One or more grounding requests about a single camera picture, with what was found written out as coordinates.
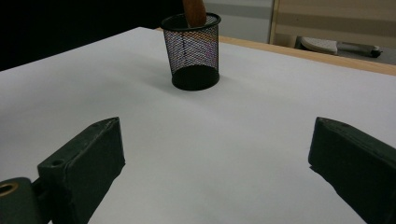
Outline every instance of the dark background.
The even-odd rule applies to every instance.
[[[182,13],[182,0],[0,3],[0,71]]]

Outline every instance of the white table surface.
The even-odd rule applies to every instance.
[[[90,223],[364,223],[307,161],[316,117],[396,147],[396,77],[219,45],[219,83],[171,83],[137,28],[0,73],[0,179],[120,117],[126,165]]]

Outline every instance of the black mesh pencil cup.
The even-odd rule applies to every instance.
[[[172,83],[184,91],[201,91],[219,82],[220,16],[206,13],[206,24],[190,28],[184,14],[161,24]]]

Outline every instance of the white wall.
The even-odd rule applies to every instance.
[[[219,34],[268,43],[273,0],[204,0],[207,12],[221,16]]]

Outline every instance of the pencil cup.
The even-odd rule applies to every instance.
[[[172,83],[183,91],[201,91],[219,82],[220,16],[206,13],[206,24],[190,27],[184,14],[161,23]]]

